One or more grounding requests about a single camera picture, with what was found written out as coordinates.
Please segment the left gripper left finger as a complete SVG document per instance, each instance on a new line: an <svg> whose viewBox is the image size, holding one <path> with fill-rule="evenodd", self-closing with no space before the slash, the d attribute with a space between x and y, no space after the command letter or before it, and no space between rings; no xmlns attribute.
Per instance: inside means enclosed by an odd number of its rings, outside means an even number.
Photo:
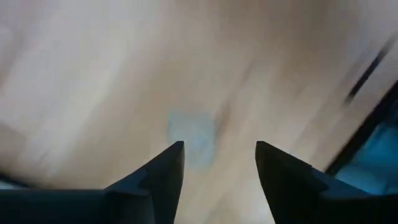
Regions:
<svg viewBox="0 0 398 224"><path fill-rule="evenodd" d="M177 141L105 189L0 190L0 224L173 224L183 169Z"/></svg>

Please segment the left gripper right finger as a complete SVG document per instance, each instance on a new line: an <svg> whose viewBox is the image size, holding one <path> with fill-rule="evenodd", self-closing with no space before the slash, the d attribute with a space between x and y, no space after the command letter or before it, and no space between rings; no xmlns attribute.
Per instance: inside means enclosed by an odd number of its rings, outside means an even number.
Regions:
<svg viewBox="0 0 398 224"><path fill-rule="evenodd" d="M264 141L255 160L275 224L398 224L398 194L369 194Z"/></svg>

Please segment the small clear square glass bottle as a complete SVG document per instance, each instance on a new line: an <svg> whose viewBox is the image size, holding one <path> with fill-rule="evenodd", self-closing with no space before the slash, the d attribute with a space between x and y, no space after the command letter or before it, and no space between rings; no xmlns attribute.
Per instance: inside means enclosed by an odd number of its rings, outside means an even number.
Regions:
<svg viewBox="0 0 398 224"><path fill-rule="evenodd" d="M214 119L203 112L172 111L167 118L167 139L183 141L185 160L191 169L207 169L215 158Z"/></svg>

